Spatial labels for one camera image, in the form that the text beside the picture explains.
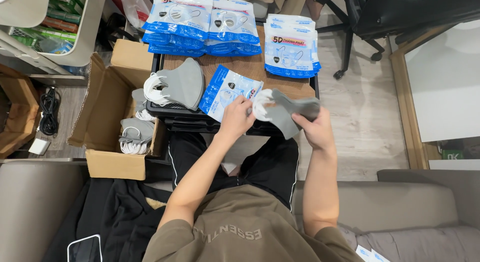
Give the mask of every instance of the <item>person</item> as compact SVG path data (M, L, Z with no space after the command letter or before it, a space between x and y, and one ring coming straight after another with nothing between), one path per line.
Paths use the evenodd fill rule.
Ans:
M254 123L252 102L238 96L225 109L209 147L199 134L174 133L169 144L173 193L143 262L154 261L363 261L337 228L337 152L329 112L320 109L303 127L312 154L303 191L303 227L291 213L299 149L271 137L227 176L220 163Z
M312 20L316 21L320 18L320 12L327 2L328 0L305 0Z

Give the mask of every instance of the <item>black tray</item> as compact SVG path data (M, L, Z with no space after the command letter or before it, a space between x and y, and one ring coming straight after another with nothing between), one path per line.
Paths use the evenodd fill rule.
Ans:
M263 25L261 19L257 19L257 25ZM153 55L152 72L163 69L165 57L161 54ZM319 98L317 76L310 78L310 86L315 90L315 97ZM173 132L217 133L220 123L211 118L200 109L188 110L177 104L161 107L147 101L147 111L158 117ZM253 136L283 136L282 132L272 123L256 120L254 125L247 131L247 135Z

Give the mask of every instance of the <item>white paper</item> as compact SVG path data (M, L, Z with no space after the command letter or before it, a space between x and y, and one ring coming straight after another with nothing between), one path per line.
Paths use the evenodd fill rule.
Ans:
M377 253L374 249L371 250L370 262L390 262L390 260Z
M358 245L357 250L355 251L365 262L370 262L370 258L372 257L372 253L365 249L364 247Z

